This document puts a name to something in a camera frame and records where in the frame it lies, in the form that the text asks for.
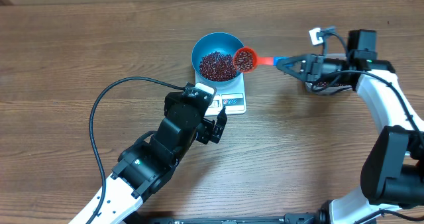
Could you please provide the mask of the red measuring scoop blue handle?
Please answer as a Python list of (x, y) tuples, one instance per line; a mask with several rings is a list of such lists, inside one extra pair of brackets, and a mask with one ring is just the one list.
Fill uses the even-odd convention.
[(249, 52), (251, 52), (252, 53), (252, 57), (253, 57), (253, 64), (254, 64), (254, 67), (253, 67), (253, 69), (251, 69), (251, 71), (249, 71), (249, 72), (253, 72), (257, 67), (259, 67), (259, 66), (276, 66), (276, 57), (280, 57), (280, 56), (272, 56), (272, 57), (262, 57), (262, 56), (259, 56), (258, 54), (257, 54), (257, 52), (254, 50), (254, 49), (252, 49), (252, 48), (249, 48), (249, 47), (242, 47), (242, 48), (239, 48), (237, 51), (236, 51), (236, 53), (235, 53), (235, 55), (233, 56), (233, 62), (234, 62), (234, 57), (239, 53), (239, 52), (241, 52), (241, 51), (249, 51)]

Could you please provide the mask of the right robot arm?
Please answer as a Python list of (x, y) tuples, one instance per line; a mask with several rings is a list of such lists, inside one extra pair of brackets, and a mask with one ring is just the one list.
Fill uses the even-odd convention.
[(333, 84), (351, 89), (365, 102), (379, 137), (360, 174), (360, 184), (347, 195), (328, 201), (316, 213), (286, 214), (284, 223), (375, 223), (390, 214), (407, 221), (422, 217), (400, 213), (423, 205), (423, 120), (403, 94), (396, 71), (379, 60), (374, 30), (352, 30), (342, 41), (345, 57), (327, 56), (333, 29), (315, 28), (309, 35), (323, 53), (274, 59), (280, 71), (310, 84), (320, 93)]

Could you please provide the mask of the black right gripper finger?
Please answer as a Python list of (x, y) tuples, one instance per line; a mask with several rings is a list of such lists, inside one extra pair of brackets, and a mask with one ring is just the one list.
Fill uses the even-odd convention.
[(287, 67), (286, 65), (278, 65), (278, 69), (280, 71), (282, 71), (283, 73), (290, 75), (302, 82), (307, 82), (307, 74), (305, 72), (302, 71), (295, 71), (293, 69), (291, 69), (290, 67)]
[(291, 56), (291, 57), (276, 57), (276, 67), (278, 66), (293, 67), (298, 62), (305, 62), (307, 60), (307, 57), (308, 57), (307, 54)]

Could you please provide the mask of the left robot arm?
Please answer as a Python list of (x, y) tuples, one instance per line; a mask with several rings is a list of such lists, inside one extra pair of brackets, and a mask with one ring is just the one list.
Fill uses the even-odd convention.
[(105, 188), (72, 219), (72, 223), (122, 223), (173, 176), (194, 141), (219, 142), (226, 123), (205, 118), (215, 96), (198, 89), (169, 93), (164, 119), (156, 131), (139, 137), (124, 150)]

